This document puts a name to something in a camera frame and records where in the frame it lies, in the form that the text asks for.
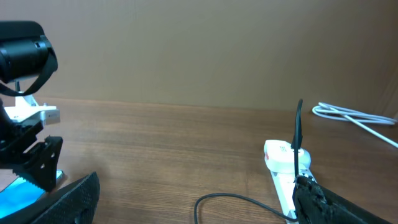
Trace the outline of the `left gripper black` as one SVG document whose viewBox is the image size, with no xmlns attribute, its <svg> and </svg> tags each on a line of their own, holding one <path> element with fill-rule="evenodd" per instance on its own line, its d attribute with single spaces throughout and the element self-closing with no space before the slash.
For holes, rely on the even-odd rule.
<svg viewBox="0 0 398 224">
<path fill-rule="evenodd" d="M 38 119 L 13 122 L 1 104 L 1 169 L 12 169 L 19 177 L 45 192 L 51 192 L 57 184 L 62 137 L 48 136 L 24 153 L 37 140 L 36 135 L 43 128 Z"/>
</svg>

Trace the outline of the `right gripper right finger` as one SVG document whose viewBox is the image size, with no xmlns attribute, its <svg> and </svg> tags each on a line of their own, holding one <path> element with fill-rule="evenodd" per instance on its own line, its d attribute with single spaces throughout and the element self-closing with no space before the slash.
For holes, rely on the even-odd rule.
<svg viewBox="0 0 398 224">
<path fill-rule="evenodd" d="M 390 224 L 303 175 L 295 179 L 292 198 L 300 224 Z"/>
</svg>

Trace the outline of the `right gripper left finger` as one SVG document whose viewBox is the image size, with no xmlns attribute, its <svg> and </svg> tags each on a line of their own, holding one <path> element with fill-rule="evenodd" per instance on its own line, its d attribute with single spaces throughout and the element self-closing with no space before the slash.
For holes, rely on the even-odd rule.
<svg viewBox="0 0 398 224">
<path fill-rule="evenodd" d="M 96 172 L 1 218 L 1 224 L 92 224 L 100 197 Z"/>
</svg>

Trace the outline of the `smartphone with blue screen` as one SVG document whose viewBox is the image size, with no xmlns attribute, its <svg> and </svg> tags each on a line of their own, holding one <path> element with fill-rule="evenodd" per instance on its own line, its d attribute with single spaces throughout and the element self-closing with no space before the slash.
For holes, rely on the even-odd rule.
<svg viewBox="0 0 398 224">
<path fill-rule="evenodd" d="M 1 191 L 1 218 L 32 205 L 47 194 L 45 190 L 18 177 Z"/>
</svg>

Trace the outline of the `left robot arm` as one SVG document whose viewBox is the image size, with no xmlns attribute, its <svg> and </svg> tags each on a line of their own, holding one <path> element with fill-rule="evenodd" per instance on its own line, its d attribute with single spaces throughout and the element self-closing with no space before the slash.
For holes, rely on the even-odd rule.
<svg viewBox="0 0 398 224">
<path fill-rule="evenodd" d="M 57 70 L 52 44 L 34 21 L 1 22 L 1 94 L 15 99 L 1 107 L 1 168 L 9 169 L 46 192 L 56 182 L 63 139 L 37 135 L 60 121 L 56 106 L 40 105 L 34 93 Z"/>
</svg>

